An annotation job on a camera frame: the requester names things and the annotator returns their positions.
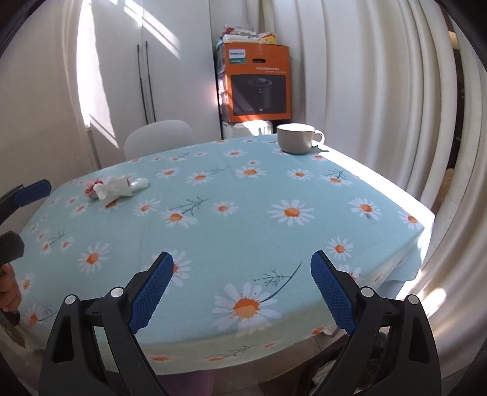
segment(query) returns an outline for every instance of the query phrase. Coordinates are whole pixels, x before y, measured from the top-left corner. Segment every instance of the human hand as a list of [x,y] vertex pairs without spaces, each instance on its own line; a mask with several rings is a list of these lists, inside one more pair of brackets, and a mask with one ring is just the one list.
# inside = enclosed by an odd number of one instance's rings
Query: human hand
[[22,300],[15,272],[10,264],[4,264],[1,268],[5,275],[0,277],[0,309],[5,312],[15,311]]

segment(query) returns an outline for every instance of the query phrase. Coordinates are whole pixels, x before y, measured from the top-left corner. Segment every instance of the chair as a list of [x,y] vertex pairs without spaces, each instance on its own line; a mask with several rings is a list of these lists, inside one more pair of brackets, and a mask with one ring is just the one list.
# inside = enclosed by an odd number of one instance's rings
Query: chair
[[194,144],[188,124],[178,119],[154,122],[133,131],[124,145],[127,160]]

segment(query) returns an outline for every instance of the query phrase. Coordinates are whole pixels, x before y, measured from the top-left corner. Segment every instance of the mug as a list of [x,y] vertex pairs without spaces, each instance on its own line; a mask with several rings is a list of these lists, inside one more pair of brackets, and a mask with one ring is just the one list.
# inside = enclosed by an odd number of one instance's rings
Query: mug
[[306,154],[311,150],[315,134],[321,135],[320,144],[325,142],[325,135],[306,124],[283,124],[277,127],[277,140],[281,149],[289,154]]

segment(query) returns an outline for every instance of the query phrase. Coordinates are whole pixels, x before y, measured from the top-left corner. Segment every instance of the light blue floral tablecloth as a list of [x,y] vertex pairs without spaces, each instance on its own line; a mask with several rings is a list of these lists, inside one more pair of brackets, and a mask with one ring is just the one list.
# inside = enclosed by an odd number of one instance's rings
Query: light blue floral tablecloth
[[[60,186],[21,233],[21,325],[44,346],[65,296],[101,297],[168,251],[172,281],[137,334],[156,373],[243,363],[318,333],[333,320],[310,274],[315,251],[377,287],[414,278],[424,230],[333,152],[289,155],[276,135],[232,139]],[[84,195],[90,180],[122,175],[151,186],[108,208]]]

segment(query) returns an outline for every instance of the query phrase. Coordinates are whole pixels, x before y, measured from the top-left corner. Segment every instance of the orange philips box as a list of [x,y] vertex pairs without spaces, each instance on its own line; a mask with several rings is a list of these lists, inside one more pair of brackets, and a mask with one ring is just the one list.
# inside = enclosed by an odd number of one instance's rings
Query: orange philips box
[[217,50],[218,92],[222,119],[290,119],[289,48],[233,42]]

